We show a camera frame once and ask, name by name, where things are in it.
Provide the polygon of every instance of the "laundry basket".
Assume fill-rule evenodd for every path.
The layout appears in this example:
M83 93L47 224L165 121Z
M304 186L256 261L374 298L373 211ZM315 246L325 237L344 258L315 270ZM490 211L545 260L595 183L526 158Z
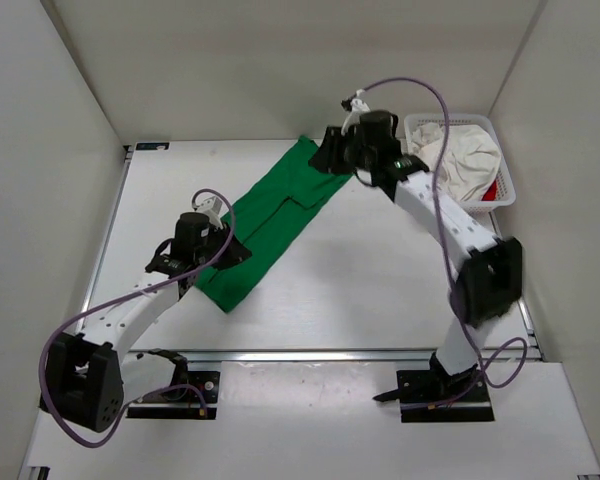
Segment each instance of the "laundry basket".
M500 148L500 152L502 152L502 148L498 142L498 137L496 137L496 132L493 129L491 121L487 117L483 115L452 113L449 115L449 120L451 125L478 125L484 128L484 130L491 135L493 141L496 142L496 145L498 145L498 148ZM415 132L419 126L430 122L437 123L442 126L444 124L444 117L442 114L435 113L421 113L407 115L405 117L404 129L407 136L407 145L410 153L413 143L413 132ZM495 208L511 205L516 201L516 191L513 188L513 182L511 181L511 175L509 175L509 169L507 168L504 154L502 155L502 161L500 162L500 170L498 170L498 175L496 176L496 186L496 199L493 201L485 202L482 200L472 200L469 202L458 202L458 204L466 212L475 215L480 213L489 213Z

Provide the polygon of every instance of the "white enclosure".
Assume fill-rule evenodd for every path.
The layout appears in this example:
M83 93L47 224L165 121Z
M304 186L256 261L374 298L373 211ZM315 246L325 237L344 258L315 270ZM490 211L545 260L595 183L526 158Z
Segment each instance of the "white enclosure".
M125 420L96 451L62 436L37 409L52 328L127 291L197 188L236 200L299 135L340 123L340 100L394 75L489 115L513 177L497 218L525 246L531 315L514 308L487 349L533 345L535 329L547 361L533 348L491 392L496 421L406 425L371 402L452 318L435 241L351 181L234 312L192 292L136 345L220 369L218 420ZM415 86L368 101L438 111ZM125 162L142 140L172 148ZM600 0L0 0L0 480L42 466L51 480L600 474Z

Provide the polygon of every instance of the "green cloth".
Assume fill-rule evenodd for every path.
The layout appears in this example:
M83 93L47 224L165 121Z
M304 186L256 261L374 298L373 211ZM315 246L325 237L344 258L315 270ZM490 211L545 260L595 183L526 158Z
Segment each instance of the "green cloth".
M208 268L196 286L223 311L233 310L264 277L291 242L350 178L323 174L309 166L318 150L305 137L233 205L235 235L251 258L224 271ZM230 222L229 215L223 220Z

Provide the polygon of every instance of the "white table surface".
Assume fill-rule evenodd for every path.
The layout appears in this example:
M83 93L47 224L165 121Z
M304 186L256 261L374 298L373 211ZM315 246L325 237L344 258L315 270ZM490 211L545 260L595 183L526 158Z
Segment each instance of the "white table surface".
M402 424L385 363L222 364L214 421L126 419L89 450L39 414L25 465L49 480L575 480L600 473L559 364L491 391L495 421ZM501 380L511 366L490 369ZM90 439L95 434L88 432Z
M92 305L127 292L192 194L245 194L294 141L172 142L136 151ZM490 225L488 216L479 219ZM435 240L378 190L349 181L249 296L225 314L192 289L134 348L435 348L452 321ZM487 347L525 336L514 307Z

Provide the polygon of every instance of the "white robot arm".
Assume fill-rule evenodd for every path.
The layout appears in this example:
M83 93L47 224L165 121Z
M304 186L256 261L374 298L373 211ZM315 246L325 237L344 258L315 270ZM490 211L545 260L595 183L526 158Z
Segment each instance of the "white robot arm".
M228 248L214 267L230 268L251 256L219 218L221 202L213 197L193 212L183 213L173 239L156 250L134 288L136 298L87 317L75 335L60 334L49 348L45 378L60 415L95 432L115 422L121 408L147 393L188 383L187 360L177 352L154 349L127 355L134 343L162 313L175 305L195 278L176 281ZM170 246L169 253L163 253ZM160 289L154 285L174 279ZM44 401L41 407L47 409Z
M430 360L442 398L462 391L458 385L474 378L478 356L498 317L522 295L522 246L515 238L501 239L482 227L452 198L438 191L438 225L433 174L418 157L404 154L395 134L396 115L372 111L356 96L342 102L349 111L343 127L327 127L323 143L310 165L323 173L370 173L370 187L384 191L411 214L440 243L440 228L457 275L450 303L458 319L451 322L445 341ZM395 400L395 396L379 401Z

